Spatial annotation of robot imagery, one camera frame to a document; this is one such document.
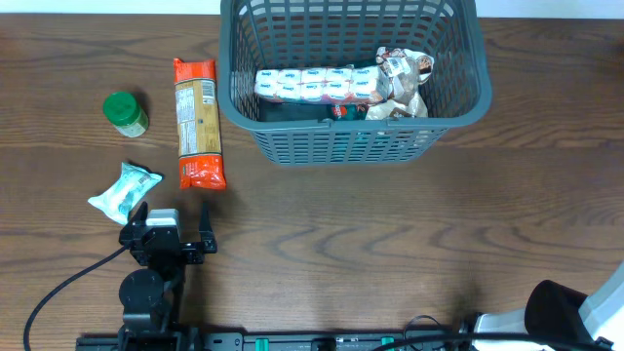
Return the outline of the green Nescafe coffee bag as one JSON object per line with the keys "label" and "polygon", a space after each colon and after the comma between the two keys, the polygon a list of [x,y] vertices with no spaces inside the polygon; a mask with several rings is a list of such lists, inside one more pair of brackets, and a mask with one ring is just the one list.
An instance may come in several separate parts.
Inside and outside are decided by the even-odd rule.
{"label": "green Nescafe coffee bag", "polygon": [[257,96],[264,104],[265,120],[303,121],[303,120],[363,120],[371,104],[302,104],[273,102]]}

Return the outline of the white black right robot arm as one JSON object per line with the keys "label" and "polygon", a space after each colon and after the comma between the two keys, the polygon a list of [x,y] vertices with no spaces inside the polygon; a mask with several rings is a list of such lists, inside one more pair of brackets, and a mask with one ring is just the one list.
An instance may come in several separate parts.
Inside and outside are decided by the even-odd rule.
{"label": "white black right robot arm", "polygon": [[505,313],[479,314],[464,322],[461,332],[517,333],[555,337],[600,346],[623,348],[623,267],[588,295],[551,280],[540,282],[526,306]]}

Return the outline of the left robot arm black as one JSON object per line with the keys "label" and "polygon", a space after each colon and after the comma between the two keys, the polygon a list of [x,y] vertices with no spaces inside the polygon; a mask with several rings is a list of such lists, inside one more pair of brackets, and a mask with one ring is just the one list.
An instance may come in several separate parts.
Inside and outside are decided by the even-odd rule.
{"label": "left robot arm black", "polygon": [[188,265],[201,265],[206,254],[217,252],[209,206],[203,205],[197,242],[180,239],[175,209],[149,210],[142,203],[121,229],[119,243],[129,250],[139,270],[129,274],[119,289],[126,331],[138,342],[147,338],[173,338],[176,347],[192,343],[195,331],[178,323]]}

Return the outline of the multipack of small cartons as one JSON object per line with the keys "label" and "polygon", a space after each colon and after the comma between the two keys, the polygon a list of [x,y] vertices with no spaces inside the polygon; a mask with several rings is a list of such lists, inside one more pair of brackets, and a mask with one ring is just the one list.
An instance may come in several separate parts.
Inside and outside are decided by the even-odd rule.
{"label": "multipack of small cartons", "polygon": [[377,65],[258,70],[254,92],[273,102],[377,104],[388,99],[389,78]]}

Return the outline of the beige brown snack bag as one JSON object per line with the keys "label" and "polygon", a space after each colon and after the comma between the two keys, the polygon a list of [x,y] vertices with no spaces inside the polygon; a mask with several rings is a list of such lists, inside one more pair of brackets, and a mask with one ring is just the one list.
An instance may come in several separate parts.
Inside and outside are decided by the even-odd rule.
{"label": "beige brown snack bag", "polygon": [[389,93],[383,102],[368,108],[366,119],[427,118],[428,108],[419,88],[431,76],[434,58],[410,49],[379,47],[375,61],[387,77]]}

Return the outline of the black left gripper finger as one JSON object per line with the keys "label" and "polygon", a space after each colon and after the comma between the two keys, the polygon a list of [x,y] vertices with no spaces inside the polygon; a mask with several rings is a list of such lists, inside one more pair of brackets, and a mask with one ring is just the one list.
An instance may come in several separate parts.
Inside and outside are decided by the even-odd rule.
{"label": "black left gripper finger", "polygon": [[201,217],[199,222],[199,234],[204,243],[212,243],[214,241],[214,232],[210,222],[210,211],[207,202],[202,204]]}
{"label": "black left gripper finger", "polygon": [[148,215],[148,205],[142,202],[130,219],[130,224],[144,224]]}

